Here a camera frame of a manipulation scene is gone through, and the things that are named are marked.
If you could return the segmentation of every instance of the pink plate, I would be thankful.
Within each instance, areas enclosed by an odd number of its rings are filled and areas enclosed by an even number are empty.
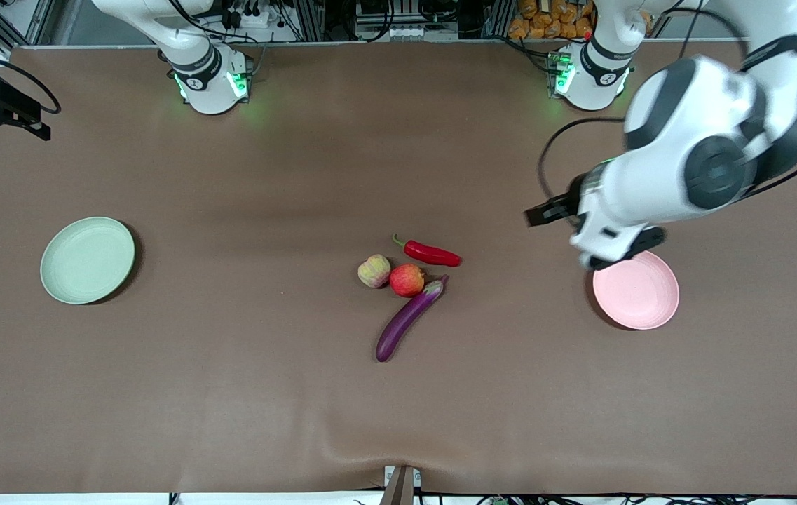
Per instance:
[[[596,271],[592,288],[604,313],[633,330],[659,328],[678,308],[676,274],[651,252]]]

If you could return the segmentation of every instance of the plate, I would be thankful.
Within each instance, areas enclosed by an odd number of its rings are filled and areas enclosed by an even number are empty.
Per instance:
[[[633,330],[659,328],[679,304],[676,274],[651,252],[594,272],[592,288],[601,310]]]
[[[46,246],[40,281],[60,302],[88,304],[126,280],[135,256],[127,227],[110,217],[87,217],[68,224]]]

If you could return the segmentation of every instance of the red chili pepper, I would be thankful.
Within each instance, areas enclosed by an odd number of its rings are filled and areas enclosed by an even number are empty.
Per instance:
[[[404,248],[405,255],[430,265],[456,267],[461,262],[460,256],[455,255],[453,252],[450,253],[447,252],[447,250],[439,249],[424,243],[414,242],[413,240],[402,242],[398,240],[398,234],[392,236],[392,241]]]

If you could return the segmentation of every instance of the black cable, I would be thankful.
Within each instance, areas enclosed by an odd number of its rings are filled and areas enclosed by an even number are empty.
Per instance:
[[[383,13],[383,28],[379,30],[379,33],[373,39],[370,39],[367,42],[376,42],[379,39],[382,39],[386,33],[389,32],[389,29],[392,28],[392,21],[395,20],[395,4],[392,3],[392,0],[383,0],[386,3],[386,11]]]
[[[679,49],[679,57],[678,60],[684,58],[684,48],[688,47],[688,41],[690,39],[690,35],[694,32],[694,25],[697,24],[697,16],[700,15],[700,10],[703,9],[703,0],[700,0],[700,3],[697,6],[697,12],[694,13],[694,16],[690,19],[690,25],[688,26],[688,32],[684,34],[684,42],[681,42],[681,49]]]
[[[543,58],[546,58],[547,55],[548,55],[547,52],[541,52],[541,51],[536,51],[536,50],[533,50],[533,49],[527,49],[527,48],[523,47],[522,44],[517,44],[516,42],[511,41],[511,39],[508,39],[507,37],[505,37],[503,35],[488,35],[485,38],[486,39],[496,39],[497,41],[502,41],[505,44],[509,45],[511,48],[514,48],[514,51],[526,52],[526,53],[531,54],[531,55],[539,55],[540,57],[543,57]]]
[[[207,17],[197,18],[196,20],[200,20],[200,22],[203,22],[202,28],[208,28],[213,23],[213,21],[208,19]],[[221,16],[221,25],[223,25],[223,15]],[[221,42],[226,44],[227,43],[227,37],[229,37],[229,29],[225,28],[224,29],[224,33],[226,35],[224,37],[222,37],[220,35],[215,35],[214,33],[209,33],[208,34],[208,38],[212,39],[213,41],[221,41]]]
[[[417,2],[417,13],[420,14],[423,19],[427,20],[428,22],[452,22],[452,20],[457,19],[457,11],[460,9],[460,4],[456,4],[455,10],[447,16],[443,18],[439,18],[436,14],[435,9],[432,10],[431,13],[427,13],[423,9],[423,4],[426,3],[426,0],[420,0]]]
[[[678,2],[674,3],[673,6],[669,7],[669,8],[670,9],[675,9],[676,7],[680,6],[683,3],[684,3],[684,0],[678,0]],[[660,32],[663,32],[663,29],[665,29],[665,27],[667,25],[669,25],[669,17],[668,16],[664,18],[663,14],[660,14],[658,16],[657,20],[658,20],[658,24],[654,25],[655,31],[652,32],[653,33],[653,35],[652,35],[653,38],[658,38],[660,36]],[[663,20],[663,26],[659,26],[659,20]]]
[[[524,45],[523,39],[519,40],[519,47],[523,49],[523,54],[525,54],[526,58],[529,59],[529,63],[533,64],[533,66],[536,66],[536,68],[538,68],[542,72],[545,72],[546,74],[551,74],[551,70],[548,70],[547,67],[542,67],[542,65],[538,63],[538,61],[536,60],[536,57],[531,52],[529,52],[528,49],[526,49],[526,45]]]
[[[47,106],[42,105],[42,103],[41,103],[40,109],[42,109],[43,112],[48,113],[48,114],[58,114],[59,112],[62,111],[62,105],[61,105],[61,103],[59,103],[59,100],[57,98],[55,98],[55,95],[53,94],[53,92],[51,92],[51,90],[49,90],[49,88],[46,87],[46,85],[43,84],[42,81],[37,79],[33,74],[31,74],[30,72],[28,72],[24,68],[21,68],[21,67],[19,67],[17,65],[8,63],[8,61],[0,60],[0,65],[4,66],[4,67],[7,67],[10,70],[13,70],[14,72],[17,72],[18,74],[21,74],[21,76],[27,77],[27,80],[29,80],[31,83],[35,83],[36,87],[39,87],[41,90],[43,90],[43,93],[46,93],[46,96],[49,97],[49,100],[52,100],[53,108],[49,109]],[[9,86],[11,86],[11,83],[9,83],[3,77],[0,77],[0,81],[8,84]]]
[[[354,32],[354,29],[351,29],[349,25],[349,8],[351,7],[351,0],[344,0],[343,8],[341,9],[341,24],[343,25],[343,29],[345,34],[348,35],[349,41],[357,41],[357,35]]]
[[[280,12],[280,18],[286,22],[286,25],[289,25],[289,30],[292,32],[292,35],[295,37],[296,42],[304,42],[305,38],[302,37],[301,32],[298,28],[296,28],[295,24],[292,22],[292,16],[286,14],[286,9],[283,6],[282,0],[276,0],[277,10]]]
[[[536,176],[538,177],[538,184],[542,187],[542,192],[545,193],[546,199],[554,198],[554,192],[551,191],[551,186],[548,185],[548,179],[545,175],[545,157],[548,154],[548,149],[551,148],[551,144],[554,143],[557,138],[567,131],[569,128],[577,127],[578,125],[585,124],[585,123],[597,123],[597,122],[606,122],[606,123],[622,123],[625,121],[625,118],[613,118],[607,116],[598,116],[593,118],[583,118],[583,119],[576,119],[575,121],[571,121],[564,125],[564,127],[558,129],[558,131],[554,132],[549,138],[548,142],[545,144],[545,148],[542,149],[542,154],[539,154],[538,157],[538,164],[536,165]],[[567,220],[569,224],[575,226],[575,221],[572,220],[571,215],[567,213],[566,210],[563,208],[558,208],[558,211],[561,212],[561,215],[564,216],[564,219]]]
[[[797,176],[797,169],[792,170],[791,172],[787,173],[786,175],[783,175],[783,176],[779,177],[779,179],[776,179],[775,181],[770,182],[769,184],[767,184],[767,185],[765,185],[765,186],[763,186],[761,188],[758,188],[758,186],[760,185],[759,183],[754,184],[753,186],[751,186],[750,189],[748,189],[747,193],[744,193],[743,197],[738,199],[738,201],[745,201],[745,199],[748,199],[748,198],[751,198],[751,197],[755,197],[756,195],[758,195],[760,193],[769,191],[769,189],[776,188],[777,186],[780,186],[780,185],[784,184],[785,182],[790,181],[791,179],[795,178],[796,176]]]
[[[745,35],[744,32],[740,28],[738,28],[738,26],[735,26],[735,23],[732,23],[730,20],[726,20],[725,17],[712,11],[701,11],[698,9],[691,9],[690,7],[676,7],[674,9],[668,9],[666,11],[663,11],[662,15],[668,13],[694,13],[695,19],[697,16],[703,15],[718,20],[718,22],[722,23],[722,25],[726,27],[728,32],[731,33],[735,37],[735,39],[737,39],[738,48],[741,49],[741,60],[747,59],[747,55],[750,53],[750,48],[747,45],[747,35]],[[687,43],[688,43],[688,37],[684,39],[683,48],[686,47]]]
[[[224,40],[226,40],[227,37],[231,37],[229,33],[218,32],[215,29],[205,28],[205,26],[199,25],[199,23],[196,22],[196,19],[193,18],[193,16],[190,16],[189,13],[186,12],[186,9],[183,9],[183,5],[180,4],[180,0],[168,0],[168,3],[174,7],[174,10],[176,10],[177,13],[180,14],[180,17],[182,17],[187,23],[190,23],[190,25],[199,28],[201,31],[205,33],[212,33],[214,35],[217,35],[218,37],[223,37]],[[253,37],[250,37],[248,35],[232,35],[232,37],[238,37],[244,39],[246,42],[251,41],[254,44],[259,43],[258,41],[255,41]]]
[[[580,502],[575,501],[574,499],[567,498],[565,496],[561,496],[558,494],[543,494],[541,498],[546,501],[546,503],[557,503],[557,505],[582,505]]]

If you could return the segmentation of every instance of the green led light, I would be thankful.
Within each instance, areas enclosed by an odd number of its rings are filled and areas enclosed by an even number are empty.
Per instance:
[[[564,73],[557,78],[557,92],[565,93],[569,90],[569,84],[572,83],[572,78],[575,77],[575,65],[570,64]]]
[[[622,77],[620,77],[620,87],[616,88],[616,95],[622,93],[622,90],[625,89],[625,78],[629,76],[629,71],[626,70]]]
[[[235,74],[234,76],[234,74],[228,72],[227,80],[231,84],[233,93],[235,93],[237,96],[245,96],[248,86],[245,83],[245,76],[243,76],[243,74]]]
[[[183,89],[183,83],[180,81],[180,77],[177,74],[174,74],[174,81],[177,82],[177,87],[180,88],[180,96],[186,100],[186,90]]]

